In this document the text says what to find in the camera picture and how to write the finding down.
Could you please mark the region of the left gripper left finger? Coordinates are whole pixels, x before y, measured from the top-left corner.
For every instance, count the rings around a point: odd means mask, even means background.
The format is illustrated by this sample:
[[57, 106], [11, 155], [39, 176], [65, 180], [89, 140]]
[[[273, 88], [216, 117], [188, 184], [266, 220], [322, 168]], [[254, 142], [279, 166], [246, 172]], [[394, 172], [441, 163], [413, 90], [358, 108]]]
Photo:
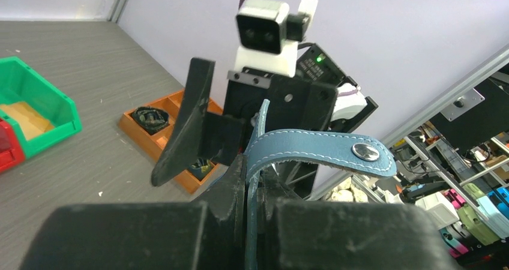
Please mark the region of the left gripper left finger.
[[245, 156], [191, 202], [55, 209], [22, 269], [242, 269]]

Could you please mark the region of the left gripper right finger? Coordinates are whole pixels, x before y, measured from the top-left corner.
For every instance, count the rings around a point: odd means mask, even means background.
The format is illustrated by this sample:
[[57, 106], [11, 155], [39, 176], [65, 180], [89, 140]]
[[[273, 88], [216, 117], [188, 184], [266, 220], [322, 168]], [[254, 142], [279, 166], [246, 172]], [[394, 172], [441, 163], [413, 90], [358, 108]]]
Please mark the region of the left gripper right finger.
[[262, 269], [458, 269], [429, 216], [408, 204], [305, 201], [261, 177]]

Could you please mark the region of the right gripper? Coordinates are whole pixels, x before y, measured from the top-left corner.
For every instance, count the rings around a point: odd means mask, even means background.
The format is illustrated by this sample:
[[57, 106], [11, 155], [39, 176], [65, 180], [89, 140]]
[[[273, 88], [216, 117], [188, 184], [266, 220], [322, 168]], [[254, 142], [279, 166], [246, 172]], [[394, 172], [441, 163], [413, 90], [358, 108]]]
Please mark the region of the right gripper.
[[337, 99], [333, 85], [270, 74], [230, 71], [223, 115], [208, 111], [215, 62], [194, 57], [176, 123], [151, 172], [151, 184], [159, 187], [198, 158], [229, 166], [244, 150], [265, 99], [267, 131], [302, 129], [321, 131], [330, 122]]

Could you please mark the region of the blue leather card holder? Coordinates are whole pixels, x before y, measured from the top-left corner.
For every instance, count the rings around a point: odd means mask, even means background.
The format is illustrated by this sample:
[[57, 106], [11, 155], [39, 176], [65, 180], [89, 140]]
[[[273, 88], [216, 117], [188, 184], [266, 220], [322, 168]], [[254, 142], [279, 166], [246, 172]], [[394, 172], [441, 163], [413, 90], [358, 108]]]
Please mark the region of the blue leather card holder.
[[256, 269], [257, 190], [261, 170], [284, 161], [323, 164], [359, 172], [374, 178], [389, 178], [397, 173], [396, 162], [380, 141], [365, 135], [281, 129], [266, 131], [270, 101], [265, 99], [251, 134], [246, 157], [247, 231], [245, 269]]

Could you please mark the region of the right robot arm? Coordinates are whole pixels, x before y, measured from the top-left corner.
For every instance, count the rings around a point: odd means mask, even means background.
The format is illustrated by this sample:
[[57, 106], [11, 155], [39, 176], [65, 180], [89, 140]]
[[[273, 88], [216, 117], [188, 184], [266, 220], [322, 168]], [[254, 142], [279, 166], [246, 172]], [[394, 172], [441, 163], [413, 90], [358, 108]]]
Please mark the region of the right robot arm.
[[315, 43], [303, 45], [294, 77], [244, 67], [230, 71], [221, 114], [209, 110], [215, 63], [193, 58], [176, 122], [151, 173], [161, 186], [202, 158], [229, 166], [248, 149], [255, 122], [267, 131], [350, 133], [377, 108], [360, 86]]

